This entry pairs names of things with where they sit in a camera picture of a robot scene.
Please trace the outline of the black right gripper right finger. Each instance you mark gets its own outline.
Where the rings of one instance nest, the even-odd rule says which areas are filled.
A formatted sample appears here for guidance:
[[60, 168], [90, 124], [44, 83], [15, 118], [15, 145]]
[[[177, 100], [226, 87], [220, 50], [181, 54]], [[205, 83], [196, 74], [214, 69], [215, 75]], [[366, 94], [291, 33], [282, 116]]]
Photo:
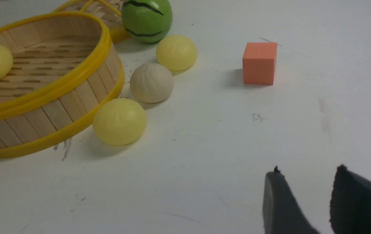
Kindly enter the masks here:
[[333, 182], [330, 224], [335, 234], [371, 234], [371, 181], [343, 164]]

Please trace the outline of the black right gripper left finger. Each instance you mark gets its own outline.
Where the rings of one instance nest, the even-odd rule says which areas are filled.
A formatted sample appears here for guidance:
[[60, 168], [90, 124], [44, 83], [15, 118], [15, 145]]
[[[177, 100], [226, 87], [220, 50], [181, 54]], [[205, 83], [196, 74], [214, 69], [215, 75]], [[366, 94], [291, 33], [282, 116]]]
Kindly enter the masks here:
[[304, 216], [278, 166], [265, 175], [262, 216], [266, 234], [319, 233]]

